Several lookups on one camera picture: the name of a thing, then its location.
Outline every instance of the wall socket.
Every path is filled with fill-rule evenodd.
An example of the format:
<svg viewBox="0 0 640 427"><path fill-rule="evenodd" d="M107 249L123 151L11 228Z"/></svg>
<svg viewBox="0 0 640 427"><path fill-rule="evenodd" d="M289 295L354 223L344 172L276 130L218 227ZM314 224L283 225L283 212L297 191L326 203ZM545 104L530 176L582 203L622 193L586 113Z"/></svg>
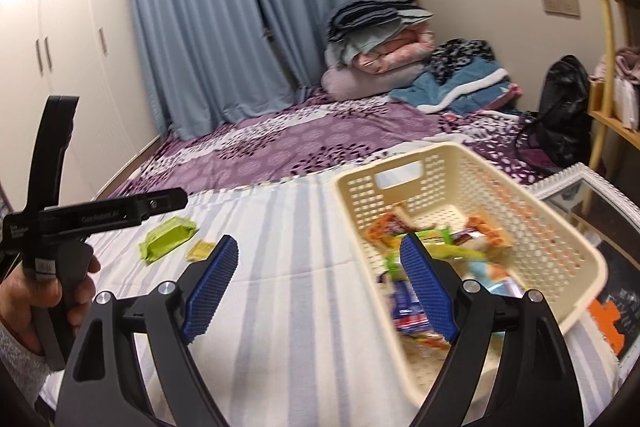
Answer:
<svg viewBox="0 0 640 427"><path fill-rule="evenodd" d="M542 0L545 13L580 18L580 0Z"/></svg>

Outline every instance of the sleeve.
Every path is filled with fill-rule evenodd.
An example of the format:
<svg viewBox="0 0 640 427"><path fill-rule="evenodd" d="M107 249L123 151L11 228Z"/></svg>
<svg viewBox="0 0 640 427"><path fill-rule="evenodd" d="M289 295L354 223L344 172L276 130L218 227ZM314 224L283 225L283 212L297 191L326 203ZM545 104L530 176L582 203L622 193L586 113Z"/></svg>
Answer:
<svg viewBox="0 0 640 427"><path fill-rule="evenodd" d="M33 405L51 373L44 357L34 355L0 322L0 360L29 404Z"/></svg>

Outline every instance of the striped sheet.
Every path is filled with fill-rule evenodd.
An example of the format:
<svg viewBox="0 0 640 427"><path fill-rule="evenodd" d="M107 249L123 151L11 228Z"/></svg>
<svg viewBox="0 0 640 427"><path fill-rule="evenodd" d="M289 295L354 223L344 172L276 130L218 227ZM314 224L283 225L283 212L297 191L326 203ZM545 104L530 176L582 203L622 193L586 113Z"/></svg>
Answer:
<svg viewBox="0 0 640 427"><path fill-rule="evenodd" d="M240 247L238 270L209 330L191 352L233 427L406 427L417 410L404 396L348 245L332 180L339 169L246 190L203 192L177 213L196 239L223 233ZM98 290L145 294L186 268L188 245L150 266L138 243L171 215L133 230L95 235ZM588 425L612 396L617 363L588 314L567 334ZM138 340L154 411L171 422L144 336ZM42 391L52 407L60 374Z"/></svg>

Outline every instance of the basket handle hole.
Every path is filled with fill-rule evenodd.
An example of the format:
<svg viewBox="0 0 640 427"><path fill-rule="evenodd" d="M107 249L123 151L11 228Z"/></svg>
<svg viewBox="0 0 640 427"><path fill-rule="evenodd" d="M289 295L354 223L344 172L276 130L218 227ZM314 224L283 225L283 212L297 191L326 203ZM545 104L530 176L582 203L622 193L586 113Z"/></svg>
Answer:
<svg viewBox="0 0 640 427"><path fill-rule="evenodd" d="M381 190L386 188L397 187L414 180L422 178L424 175L424 167L422 162L417 161L401 165L388 171L379 172L375 175L376 185Z"/></svg>

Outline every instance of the purple bedspread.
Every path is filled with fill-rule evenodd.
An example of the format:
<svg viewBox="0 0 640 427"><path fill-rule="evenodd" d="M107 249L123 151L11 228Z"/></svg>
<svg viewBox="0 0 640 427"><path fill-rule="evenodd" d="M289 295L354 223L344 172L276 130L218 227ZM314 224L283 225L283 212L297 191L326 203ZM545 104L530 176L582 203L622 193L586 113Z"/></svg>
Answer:
<svg viewBox="0 0 640 427"><path fill-rule="evenodd" d="M377 96L331 102L316 93L278 113L226 124L209 136L183 142L171 136L118 195L169 187L189 194L255 185L309 174L380 153L402 142L443 133L463 133L467 144L517 181L540 175L515 160L513 140L521 124L472 115L425 115L405 103ZM542 161L548 158L542 153Z"/></svg>

